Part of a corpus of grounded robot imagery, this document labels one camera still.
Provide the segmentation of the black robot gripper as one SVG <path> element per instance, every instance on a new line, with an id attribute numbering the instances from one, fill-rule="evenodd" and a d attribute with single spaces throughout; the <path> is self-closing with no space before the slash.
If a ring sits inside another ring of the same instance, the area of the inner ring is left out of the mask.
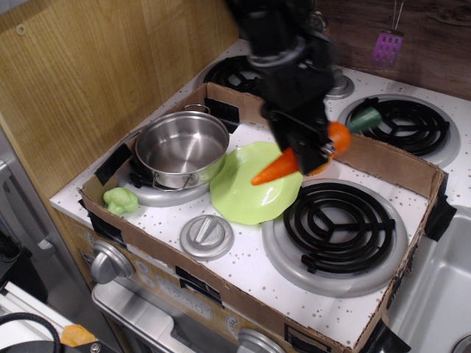
<path id="1" fill-rule="evenodd" d="M 311 23 L 314 1 L 227 1 L 249 41 L 249 64 L 261 74 L 258 87 L 267 106 L 261 115 L 281 151 L 294 151 L 298 169 L 309 174 L 324 165 L 328 149 L 325 96 L 333 88 L 331 42 Z"/>

